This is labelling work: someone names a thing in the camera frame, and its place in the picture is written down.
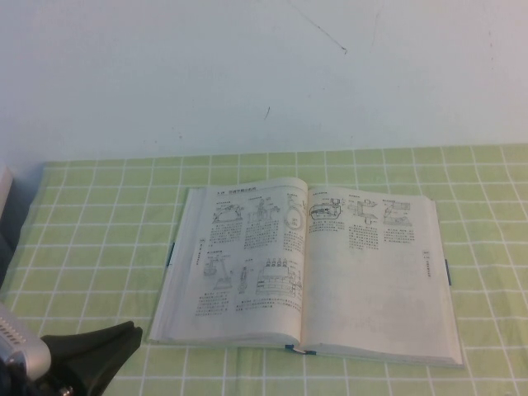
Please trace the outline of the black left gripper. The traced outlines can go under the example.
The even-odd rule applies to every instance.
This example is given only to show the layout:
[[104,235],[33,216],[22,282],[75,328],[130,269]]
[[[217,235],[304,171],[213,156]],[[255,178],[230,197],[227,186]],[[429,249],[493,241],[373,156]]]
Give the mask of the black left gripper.
[[139,349],[143,329],[132,321],[73,335],[46,335],[52,364],[23,385],[24,395],[102,395]]

